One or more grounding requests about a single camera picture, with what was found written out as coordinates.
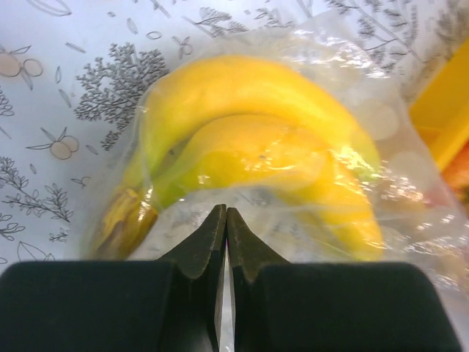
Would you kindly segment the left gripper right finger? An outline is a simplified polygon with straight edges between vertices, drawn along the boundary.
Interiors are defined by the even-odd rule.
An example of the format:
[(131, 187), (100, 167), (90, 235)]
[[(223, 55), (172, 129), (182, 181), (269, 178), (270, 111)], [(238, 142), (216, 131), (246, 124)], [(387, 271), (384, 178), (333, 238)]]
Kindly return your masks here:
[(229, 208), (236, 351), (461, 351), (427, 275), (409, 263), (291, 263)]

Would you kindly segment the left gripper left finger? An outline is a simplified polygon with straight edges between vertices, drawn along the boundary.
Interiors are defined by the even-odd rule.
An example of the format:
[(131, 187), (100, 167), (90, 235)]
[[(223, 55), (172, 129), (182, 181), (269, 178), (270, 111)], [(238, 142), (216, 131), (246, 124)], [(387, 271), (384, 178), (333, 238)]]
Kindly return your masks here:
[(1, 275), (3, 351), (217, 351), (226, 206), (157, 260), (27, 261)]

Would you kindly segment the clear zip top bag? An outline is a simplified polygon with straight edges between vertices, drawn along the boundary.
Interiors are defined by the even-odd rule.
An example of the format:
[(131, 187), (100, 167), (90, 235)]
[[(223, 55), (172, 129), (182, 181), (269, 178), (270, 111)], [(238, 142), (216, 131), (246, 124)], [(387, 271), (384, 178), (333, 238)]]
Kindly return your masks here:
[(405, 260), (468, 291), (468, 220), (395, 79), (335, 16), (212, 40), (146, 84), (66, 255), (159, 256), (217, 202), (289, 255)]

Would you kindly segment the yellow fake banana bunch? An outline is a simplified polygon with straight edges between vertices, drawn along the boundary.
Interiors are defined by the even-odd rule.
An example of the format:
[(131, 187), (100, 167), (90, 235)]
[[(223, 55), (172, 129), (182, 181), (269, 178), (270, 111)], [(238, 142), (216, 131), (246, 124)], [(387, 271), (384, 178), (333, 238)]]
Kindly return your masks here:
[(263, 186), (319, 219), (356, 260), (382, 255), (362, 182), (380, 170), (370, 133), (286, 64), (224, 54), (177, 68), (147, 91), (136, 148), (92, 233), (88, 257), (124, 259), (162, 210), (202, 189)]

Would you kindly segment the yellow plastic tray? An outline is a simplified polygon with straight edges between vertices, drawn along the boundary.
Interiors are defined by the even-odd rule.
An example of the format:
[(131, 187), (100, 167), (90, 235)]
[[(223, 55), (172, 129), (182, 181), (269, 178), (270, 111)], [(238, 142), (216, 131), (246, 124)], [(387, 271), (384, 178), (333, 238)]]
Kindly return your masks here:
[(410, 117), (443, 171), (468, 142), (468, 41), (410, 107)]

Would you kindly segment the floral tablecloth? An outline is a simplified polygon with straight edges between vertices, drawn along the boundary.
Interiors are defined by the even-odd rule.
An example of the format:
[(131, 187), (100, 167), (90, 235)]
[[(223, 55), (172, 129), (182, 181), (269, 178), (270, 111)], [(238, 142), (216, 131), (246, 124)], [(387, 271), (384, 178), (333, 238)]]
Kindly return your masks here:
[(211, 39), (334, 10), (406, 98), (468, 37), (466, 1), (3, 1), (1, 267), (62, 257), (139, 95)]

